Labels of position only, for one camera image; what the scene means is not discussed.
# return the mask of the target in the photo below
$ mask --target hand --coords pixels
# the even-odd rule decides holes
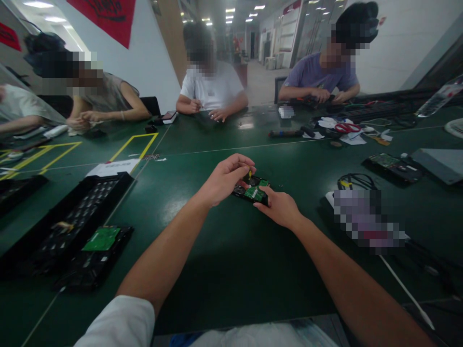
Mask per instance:
[[[69,118],[66,120],[66,124],[75,131],[85,132],[90,130],[90,123],[82,118]]]
[[[209,112],[209,116],[211,116],[212,120],[222,120],[222,123],[225,123],[225,119],[227,119],[229,115],[230,114],[224,108],[218,108]]]
[[[337,105],[342,104],[347,100],[349,100],[349,96],[345,92],[339,92],[331,103]]]
[[[191,107],[191,113],[198,113],[200,108],[203,107],[203,105],[201,105],[201,101],[198,100],[198,99],[193,99],[191,102],[190,102],[190,107]]]
[[[275,223],[294,231],[306,220],[289,194],[277,193],[270,187],[259,187],[259,189],[268,195],[269,207],[259,202],[255,202],[253,205],[273,219]]]
[[[81,118],[87,121],[94,121],[94,122],[109,120],[107,113],[96,112],[96,111],[82,112]]]
[[[331,93],[326,89],[312,88],[310,95],[313,96],[319,104],[322,104],[329,99]]]
[[[217,206],[233,192],[237,184],[246,189],[249,188],[243,182],[243,177],[249,173],[249,169],[251,169],[252,174],[256,172],[254,165],[254,162],[248,157],[233,154],[216,166],[210,177],[196,193],[197,197],[209,206]]]

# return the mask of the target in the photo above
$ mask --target red flag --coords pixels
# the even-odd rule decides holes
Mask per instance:
[[[135,0],[67,0],[109,36],[129,49]]]
[[[21,51],[21,45],[19,44],[16,32],[2,23],[0,23],[0,42],[16,49],[17,51]]]

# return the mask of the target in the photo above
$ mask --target black tray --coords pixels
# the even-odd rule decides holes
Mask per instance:
[[[128,173],[84,178],[0,258],[0,278],[61,273],[133,180]],[[61,221],[73,224],[73,230],[52,230]]]
[[[0,181],[0,218],[47,182],[48,179],[42,175],[23,180],[7,179]]]
[[[66,290],[71,292],[89,292],[99,287],[119,259],[134,231],[132,227],[120,228],[121,231],[109,250],[80,250],[71,260],[69,269],[55,282],[52,289],[59,291],[66,287]]]

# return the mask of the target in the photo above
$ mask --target person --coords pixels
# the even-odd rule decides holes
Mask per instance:
[[[62,115],[33,93],[9,84],[0,85],[0,135],[65,123]]]
[[[360,92],[351,56],[377,36],[378,5],[375,2],[356,2],[346,8],[336,22],[322,52],[302,58],[291,70],[280,89],[278,98],[312,98],[326,102],[337,87],[333,104],[342,104]]]
[[[208,110],[211,119],[225,120],[248,105],[243,85],[232,65],[215,57],[211,35],[202,23],[188,23],[183,38],[190,67],[177,100],[177,112]]]
[[[177,281],[210,209],[220,204],[254,162],[234,154],[220,162],[199,191],[183,206],[166,229],[134,264],[116,297],[93,321],[75,346],[149,346],[156,318]],[[340,315],[366,346],[433,346],[404,309],[316,225],[304,217],[286,193],[261,187],[268,207],[254,206],[293,232],[313,260]],[[288,325],[261,324],[201,335],[191,346],[301,346]]]
[[[79,90],[73,95],[73,107],[67,125],[84,133],[92,124],[109,120],[147,120],[151,114],[139,98],[138,90],[121,78],[91,62],[79,61],[74,52],[47,52],[43,59],[42,76],[65,79]]]

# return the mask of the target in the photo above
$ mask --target workbench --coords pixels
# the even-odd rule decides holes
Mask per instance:
[[[70,346],[114,297],[142,252],[201,187],[217,163],[233,153],[250,157],[256,175],[289,193],[300,211],[341,247],[398,302],[409,298],[379,257],[357,247],[332,222],[324,198],[347,173],[366,173],[382,190],[384,212],[413,239],[439,255],[463,261],[462,190],[431,175],[407,188],[368,171],[361,162],[386,152],[394,156],[419,148],[463,149],[443,125],[463,117],[461,107],[440,110],[413,129],[396,130],[384,147],[372,139],[362,146],[336,148],[329,139],[269,138],[270,130],[298,130],[320,111],[296,109],[279,118],[276,106],[251,107],[222,123],[179,116],[145,135],[145,123],[125,123],[107,136],[86,139],[64,134],[38,148],[36,158],[13,179],[42,173],[49,182],[0,220],[0,254],[9,249],[98,163],[157,153],[165,161],[142,161],[136,179],[107,221],[135,231],[106,282],[90,294],[57,294],[56,277],[3,281],[1,334],[5,346]],[[422,271],[391,262],[418,301],[448,298],[438,281]],[[461,290],[463,283],[457,283]],[[317,270],[296,237],[249,202],[230,196],[213,208],[187,263],[157,317],[155,334],[226,328],[336,313]]]

